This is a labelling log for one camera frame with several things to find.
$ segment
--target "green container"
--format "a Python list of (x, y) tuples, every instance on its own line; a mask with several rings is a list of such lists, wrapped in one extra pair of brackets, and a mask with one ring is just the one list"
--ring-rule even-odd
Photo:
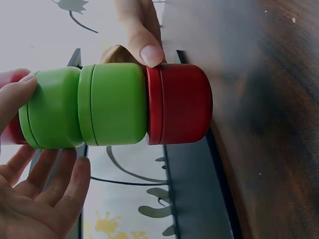
[(147, 131), (146, 82), (134, 63), (39, 71), (38, 86), (19, 110), (35, 148), (133, 144)]

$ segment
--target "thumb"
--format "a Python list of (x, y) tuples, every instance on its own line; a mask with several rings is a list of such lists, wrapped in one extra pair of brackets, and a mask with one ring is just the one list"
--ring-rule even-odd
[(141, 20), (131, 14), (123, 22), (126, 29), (126, 42), (124, 47), (142, 65), (155, 67), (162, 63), (164, 52), (161, 44), (141, 23)]
[(19, 82), (7, 84), (0, 89), (0, 133), (18, 110), (31, 99), (36, 84), (36, 77), (28, 75)]

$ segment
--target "hand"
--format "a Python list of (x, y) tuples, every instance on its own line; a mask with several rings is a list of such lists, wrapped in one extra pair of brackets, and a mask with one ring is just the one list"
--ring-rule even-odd
[(154, 67), (165, 61), (160, 24), (152, 0), (114, 0), (118, 23), (125, 33), (121, 46), (103, 52), (102, 62), (137, 62)]
[[(0, 132), (28, 102), (36, 84), (35, 77), (27, 76), (0, 90)], [(82, 210), (90, 182), (88, 159), (76, 160), (75, 149), (64, 149), (51, 184), (43, 191), (58, 154), (55, 149), (43, 150), (28, 178), (14, 186), (34, 153), (24, 145), (0, 165), (0, 238), (64, 238)]]

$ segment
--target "wooden surface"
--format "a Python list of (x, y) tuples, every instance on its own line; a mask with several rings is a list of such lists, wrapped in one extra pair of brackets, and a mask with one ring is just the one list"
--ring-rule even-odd
[(244, 238), (319, 238), (319, 1), (167, 0), (162, 38), (210, 79)]

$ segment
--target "red container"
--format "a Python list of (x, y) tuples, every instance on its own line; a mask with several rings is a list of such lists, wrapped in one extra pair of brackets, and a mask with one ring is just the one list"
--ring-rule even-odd
[[(29, 73), (29, 70), (23, 68), (0, 73), (0, 89), (9, 83), (18, 82)], [(1, 144), (27, 144), (20, 127), (18, 114), (4, 129), (0, 136), (0, 142)]]
[(209, 129), (213, 111), (211, 87), (195, 65), (163, 64), (147, 68), (149, 144), (192, 143)]

